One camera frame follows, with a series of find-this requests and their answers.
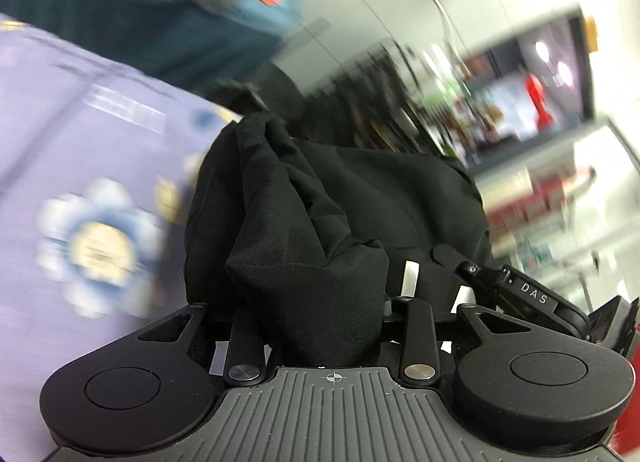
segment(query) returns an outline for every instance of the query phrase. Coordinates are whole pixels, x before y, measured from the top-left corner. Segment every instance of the floral pattern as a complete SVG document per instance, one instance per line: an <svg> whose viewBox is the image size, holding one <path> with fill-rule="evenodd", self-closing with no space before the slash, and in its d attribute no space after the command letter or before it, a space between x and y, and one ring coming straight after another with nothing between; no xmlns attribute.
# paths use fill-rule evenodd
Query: floral pattern
<svg viewBox="0 0 640 462"><path fill-rule="evenodd" d="M146 315L163 231L155 215L133 206L122 184L100 178L83 197L65 193L44 201L38 227L44 235L38 264L65 283L79 314Z"/></svg>

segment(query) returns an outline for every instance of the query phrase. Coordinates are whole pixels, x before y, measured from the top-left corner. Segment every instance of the ribbed surface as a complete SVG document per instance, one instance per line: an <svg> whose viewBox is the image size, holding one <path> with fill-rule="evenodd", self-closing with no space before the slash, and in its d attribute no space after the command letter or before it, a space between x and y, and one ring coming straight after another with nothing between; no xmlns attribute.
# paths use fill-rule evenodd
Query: ribbed surface
<svg viewBox="0 0 640 462"><path fill-rule="evenodd" d="M407 390L385 368L281 368L229 391L198 432L130 462L524 462L462 429L436 392ZM48 462L98 462L62 448ZM557 462L614 462L597 448Z"/></svg>

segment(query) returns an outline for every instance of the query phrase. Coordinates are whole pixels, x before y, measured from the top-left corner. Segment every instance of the purple bedsheet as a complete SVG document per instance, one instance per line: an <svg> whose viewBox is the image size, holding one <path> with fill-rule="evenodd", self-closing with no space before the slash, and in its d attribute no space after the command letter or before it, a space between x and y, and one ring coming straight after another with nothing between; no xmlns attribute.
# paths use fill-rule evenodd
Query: purple bedsheet
<svg viewBox="0 0 640 462"><path fill-rule="evenodd" d="M57 368L184 304L180 200L234 115L0 16L0 457Z"/></svg>

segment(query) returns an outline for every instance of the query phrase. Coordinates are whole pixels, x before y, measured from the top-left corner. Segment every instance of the black cloth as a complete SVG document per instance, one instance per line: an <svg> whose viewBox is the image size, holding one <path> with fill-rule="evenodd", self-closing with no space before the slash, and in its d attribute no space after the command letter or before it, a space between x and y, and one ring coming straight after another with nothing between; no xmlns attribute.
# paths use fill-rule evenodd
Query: black cloth
<svg viewBox="0 0 640 462"><path fill-rule="evenodd" d="M215 310L246 301L287 362L360 365L378 351L385 290L399 293L404 262L421 264L417 296L448 311L452 278L422 267L441 243L484 263L486 229L455 161L294 141L279 118L247 116L200 169L187 296Z"/></svg>

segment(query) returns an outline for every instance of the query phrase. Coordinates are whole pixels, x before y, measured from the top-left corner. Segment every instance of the silver screw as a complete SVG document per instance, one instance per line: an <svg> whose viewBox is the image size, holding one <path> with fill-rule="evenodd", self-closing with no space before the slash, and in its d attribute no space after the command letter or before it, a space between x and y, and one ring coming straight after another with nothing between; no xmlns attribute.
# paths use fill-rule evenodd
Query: silver screw
<svg viewBox="0 0 640 462"><path fill-rule="evenodd" d="M409 365L404 369L404 375L416 381L426 381L436 375L436 370L429 365Z"/></svg>
<svg viewBox="0 0 640 462"><path fill-rule="evenodd" d="M236 365L229 369L229 377L236 381L253 381L260 375L260 370L251 365Z"/></svg>

